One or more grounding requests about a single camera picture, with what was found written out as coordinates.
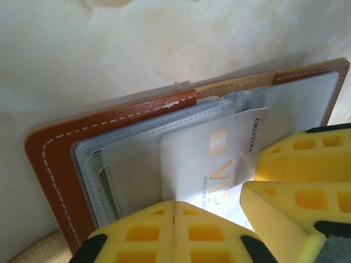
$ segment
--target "white wall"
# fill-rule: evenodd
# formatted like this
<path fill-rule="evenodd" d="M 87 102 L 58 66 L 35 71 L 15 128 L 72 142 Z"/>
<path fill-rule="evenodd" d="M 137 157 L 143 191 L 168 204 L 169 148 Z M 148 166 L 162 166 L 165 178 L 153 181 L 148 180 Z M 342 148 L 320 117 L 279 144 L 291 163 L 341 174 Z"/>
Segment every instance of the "white wall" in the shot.
<path fill-rule="evenodd" d="M 57 228 L 23 148 L 43 112 L 350 59 L 350 14 L 350 0 L 0 0 L 0 262 Z M 350 115 L 348 77 L 330 122 Z"/>

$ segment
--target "black plastic piece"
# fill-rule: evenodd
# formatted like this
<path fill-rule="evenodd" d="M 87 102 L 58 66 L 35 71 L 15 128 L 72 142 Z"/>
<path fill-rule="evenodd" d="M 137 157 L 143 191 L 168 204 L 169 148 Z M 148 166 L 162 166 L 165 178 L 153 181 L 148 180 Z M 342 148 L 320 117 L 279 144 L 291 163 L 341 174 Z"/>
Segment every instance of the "black plastic piece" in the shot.
<path fill-rule="evenodd" d="M 343 123 L 337 125 L 330 125 L 324 127 L 316 127 L 306 131 L 306 133 L 322 133 L 322 132 L 330 132 L 331 130 L 342 130 L 342 129 L 350 129 L 351 123 Z"/>
<path fill-rule="evenodd" d="M 314 228 L 329 237 L 351 238 L 351 223 L 317 221 Z"/>
<path fill-rule="evenodd" d="M 249 253 L 253 263 L 278 263 L 265 244 L 251 236 L 241 236 L 241 241 Z"/>
<path fill-rule="evenodd" d="M 107 235 L 99 234 L 83 242 L 69 263 L 94 263 L 107 240 Z"/>

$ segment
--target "beige fabric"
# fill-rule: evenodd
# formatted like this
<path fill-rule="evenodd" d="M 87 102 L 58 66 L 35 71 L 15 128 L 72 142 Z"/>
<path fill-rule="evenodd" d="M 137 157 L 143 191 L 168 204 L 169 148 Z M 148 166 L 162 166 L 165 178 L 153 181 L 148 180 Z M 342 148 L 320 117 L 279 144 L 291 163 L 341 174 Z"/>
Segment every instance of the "beige fabric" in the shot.
<path fill-rule="evenodd" d="M 12 258 L 8 263 L 67 263 L 72 253 L 60 231 L 43 238 Z"/>

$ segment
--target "white card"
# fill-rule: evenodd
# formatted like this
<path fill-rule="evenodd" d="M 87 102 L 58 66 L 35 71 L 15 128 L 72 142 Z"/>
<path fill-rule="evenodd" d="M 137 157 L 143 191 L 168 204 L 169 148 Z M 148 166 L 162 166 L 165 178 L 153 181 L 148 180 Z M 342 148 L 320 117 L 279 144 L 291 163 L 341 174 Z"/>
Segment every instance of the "white card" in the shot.
<path fill-rule="evenodd" d="M 249 110 L 165 135 L 160 143 L 163 199 L 224 218 L 229 209 L 233 214 L 238 203 L 228 197 L 253 178 L 268 114 L 268 108 Z"/>

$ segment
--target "leather cover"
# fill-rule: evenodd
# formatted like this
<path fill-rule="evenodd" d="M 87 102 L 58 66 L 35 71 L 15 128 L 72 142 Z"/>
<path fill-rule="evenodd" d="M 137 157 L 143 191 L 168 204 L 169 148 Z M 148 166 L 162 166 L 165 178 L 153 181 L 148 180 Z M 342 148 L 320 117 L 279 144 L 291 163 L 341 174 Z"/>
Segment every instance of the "leather cover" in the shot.
<path fill-rule="evenodd" d="M 25 150 L 70 249 L 75 253 L 95 227 L 70 155 L 74 142 L 195 105 L 196 99 L 337 71 L 337 87 L 321 123 L 327 125 L 348 70 L 349 62 L 346 59 L 336 59 L 290 70 L 229 79 L 107 108 L 33 130 L 27 137 Z"/>

